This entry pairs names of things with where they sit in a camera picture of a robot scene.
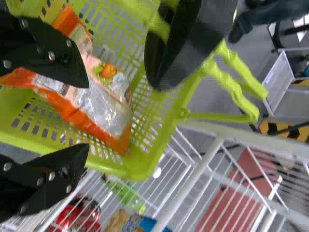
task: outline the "yellow and black striped tape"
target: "yellow and black striped tape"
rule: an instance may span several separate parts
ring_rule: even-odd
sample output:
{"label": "yellow and black striped tape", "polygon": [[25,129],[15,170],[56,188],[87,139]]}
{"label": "yellow and black striped tape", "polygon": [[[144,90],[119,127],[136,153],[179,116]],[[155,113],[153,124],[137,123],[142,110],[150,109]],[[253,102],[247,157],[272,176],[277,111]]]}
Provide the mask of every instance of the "yellow and black striped tape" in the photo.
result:
{"label": "yellow and black striped tape", "polygon": [[299,81],[294,81],[292,83],[292,85],[295,85],[295,86],[309,86],[309,80],[299,80]]}
{"label": "yellow and black striped tape", "polygon": [[[288,125],[286,123],[269,122],[267,120],[263,120],[259,126],[259,130],[263,134],[269,134],[290,127],[292,127],[292,125]],[[309,143],[309,126],[301,127],[290,132],[281,133],[278,136],[282,138],[296,139],[304,143]]]}

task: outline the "orange snack bag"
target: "orange snack bag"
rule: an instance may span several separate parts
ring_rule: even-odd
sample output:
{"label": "orange snack bag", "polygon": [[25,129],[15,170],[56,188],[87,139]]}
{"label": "orange snack bag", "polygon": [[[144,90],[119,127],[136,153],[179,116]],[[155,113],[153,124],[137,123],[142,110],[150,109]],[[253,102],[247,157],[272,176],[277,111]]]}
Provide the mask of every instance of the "orange snack bag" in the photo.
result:
{"label": "orange snack bag", "polygon": [[92,50],[90,35],[70,6],[59,13],[53,27],[76,42],[89,88],[76,88],[24,68],[15,69],[0,82],[33,89],[63,120],[103,141],[120,155],[128,155],[132,117],[128,79],[112,63],[101,62],[89,54]]}

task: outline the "wire rack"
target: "wire rack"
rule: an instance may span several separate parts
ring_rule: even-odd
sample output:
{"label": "wire rack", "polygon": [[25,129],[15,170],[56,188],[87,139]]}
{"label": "wire rack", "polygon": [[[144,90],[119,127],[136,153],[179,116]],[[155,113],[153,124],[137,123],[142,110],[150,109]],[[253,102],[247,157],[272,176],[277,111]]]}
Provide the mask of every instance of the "wire rack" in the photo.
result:
{"label": "wire rack", "polygon": [[308,230],[306,144],[207,122],[182,126],[213,136],[212,144],[153,231]]}
{"label": "wire rack", "polygon": [[[101,224],[101,228],[104,228],[104,226],[109,223],[111,216],[117,209],[126,207],[122,204],[121,200],[126,197],[126,194],[124,196],[120,196],[119,194],[122,189],[119,189],[116,194],[111,190],[119,183],[121,183],[121,186],[129,187],[130,190],[135,193],[140,203],[145,206],[145,211],[143,212],[144,215],[155,218],[167,204],[168,200],[172,196],[175,196],[174,193],[177,189],[179,189],[179,186],[184,179],[187,178],[187,176],[192,172],[193,167],[196,164],[196,161],[192,157],[199,160],[201,159],[200,154],[183,136],[181,131],[176,129],[171,138],[171,142],[162,154],[154,176],[146,181],[129,182],[126,180],[117,179],[113,186],[108,186],[107,182],[104,182],[101,179],[103,175],[102,173],[88,171],[87,174],[80,180],[76,190],[70,194],[69,197],[59,202],[51,209],[42,211],[37,215],[30,217],[13,217],[5,223],[0,224],[0,231],[43,232],[46,229],[49,229],[49,231],[57,231],[57,229],[61,230],[63,228],[55,223],[55,219],[66,207],[66,205],[77,195],[81,196],[78,203],[80,203],[85,197],[90,197],[93,201],[98,202],[98,207],[101,209],[99,222]],[[91,203],[92,201],[87,202],[85,208],[87,208]],[[76,206],[72,208],[69,213],[67,213],[67,216],[63,219],[63,221],[67,219],[75,208]],[[83,224],[80,225],[80,228],[75,229],[79,231],[82,227]]]}
{"label": "wire rack", "polygon": [[[113,213],[130,203],[122,200],[129,192],[120,196],[122,189],[117,193],[111,190],[119,183],[123,188],[129,186],[145,206],[143,215],[158,219],[154,231],[165,226],[177,232],[281,231],[286,222],[299,228],[307,226],[309,148],[305,144],[216,124],[189,122],[184,126],[210,135],[205,137],[211,145],[204,156],[176,129],[157,171],[148,180],[117,179],[108,186],[101,173],[89,171],[75,192],[52,209],[30,217],[13,217],[0,226],[0,231],[61,231],[56,218],[77,194],[81,196],[79,202],[91,197],[85,208],[93,201],[98,205],[77,228],[67,229],[103,231]],[[101,228],[92,229],[94,221],[83,230],[98,207]]]}

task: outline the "plastic packaging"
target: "plastic packaging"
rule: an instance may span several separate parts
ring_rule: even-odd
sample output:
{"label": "plastic packaging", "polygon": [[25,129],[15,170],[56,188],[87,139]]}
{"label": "plastic packaging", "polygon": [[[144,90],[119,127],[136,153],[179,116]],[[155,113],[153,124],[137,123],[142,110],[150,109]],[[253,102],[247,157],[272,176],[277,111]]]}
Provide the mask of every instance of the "plastic packaging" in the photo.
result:
{"label": "plastic packaging", "polygon": [[140,215],[130,215],[125,209],[118,209],[112,216],[105,232],[151,232],[156,220]]}
{"label": "plastic packaging", "polygon": [[140,202],[140,193],[130,182],[123,183],[119,181],[118,177],[113,178],[106,175],[103,175],[102,180],[107,182],[106,185],[119,198],[122,204],[136,210],[139,214],[145,212],[146,206]]}
{"label": "plastic packaging", "polygon": [[101,209],[99,204],[89,197],[76,196],[49,226],[49,232],[99,232],[101,225],[99,218]]}
{"label": "plastic packaging", "polygon": [[33,89],[52,104],[63,120],[119,154],[128,155],[132,117],[129,80],[112,63],[101,62],[89,54],[92,50],[89,34],[70,6],[59,13],[53,26],[76,41],[89,88],[66,85],[24,68],[4,76],[1,83]]}

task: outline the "screw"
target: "screw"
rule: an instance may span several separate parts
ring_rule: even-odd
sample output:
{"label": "screw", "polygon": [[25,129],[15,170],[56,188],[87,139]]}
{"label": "screw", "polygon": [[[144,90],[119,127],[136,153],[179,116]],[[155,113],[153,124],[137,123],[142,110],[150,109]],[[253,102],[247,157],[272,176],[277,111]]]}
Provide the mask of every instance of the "screw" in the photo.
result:
{"label": "screw", "polygon": [[54,61],[55,60],[55,55],[52,51],[49,51],[48,52],[48,58],[51,60],[51,61]]}
{"label": "screw", "polygon": [[10,69],[12,67],[12,62],[10,62],[9,60],[5,59],[3,61],[3,66],[6,68],[6,69]]}
{"label": "screw", "polygon": [[71,189],[72,189],[72,185],[68,185],[68,186],[67,186],[66,192],[67,192],[67,193],[71,192]]}
{"label": "screw", "polygon": [[37,181],[37,186],[40,186],[44,181],[44,178],[43,177],[40,177]]}
{"label": "screw", "polygon": [[27,205],[23,205],[20,209],[20,214],[23,214],[27,210],[27,208],[28,208]]}
{"label": "screw", "polygon": [[24,28],[27,28],[28,27],[28,21],[25,20],[25,19],[22,19],[21,20],[21,25],[23,25]]}
{"label": "screw", "polygon": [[3,170],[7,172],[8,170],[11,169],[11,167],[12,167],[12,163],[5,163],[3,166]]}
{"label": "screw", "polygon": [[71,42],[71,40],[69,40],[69,39],[67,39],[67,46],[68,46],[68,47],[71,47],[71,46],[72,46],[72,42]]}
{"label": "screw", "polygon": [[51,172],[49,175],[48,175],[48,180],[49,181],[53,181],[54,180],[54,178],[55,178],[55,172]]}

